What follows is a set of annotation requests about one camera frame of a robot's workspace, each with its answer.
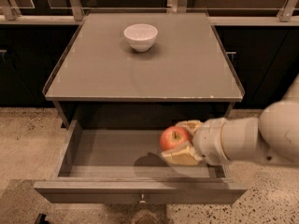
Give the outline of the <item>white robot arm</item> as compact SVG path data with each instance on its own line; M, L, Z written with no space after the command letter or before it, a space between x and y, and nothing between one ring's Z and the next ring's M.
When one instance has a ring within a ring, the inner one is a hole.
M282 99L259 117L185 120L160 136L162 157L170 164L222 165L251 161L267 165L299 163L299 76Z

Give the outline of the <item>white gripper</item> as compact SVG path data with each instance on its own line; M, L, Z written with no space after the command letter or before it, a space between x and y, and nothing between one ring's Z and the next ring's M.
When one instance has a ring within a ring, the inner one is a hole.
M192 143L186 141L173 149L161 153L164 160L174 165L194 166L204 160L212 166L229 164L229 158L224 152L221 132L226 118L200 120L183 120L177 123L193 135Z

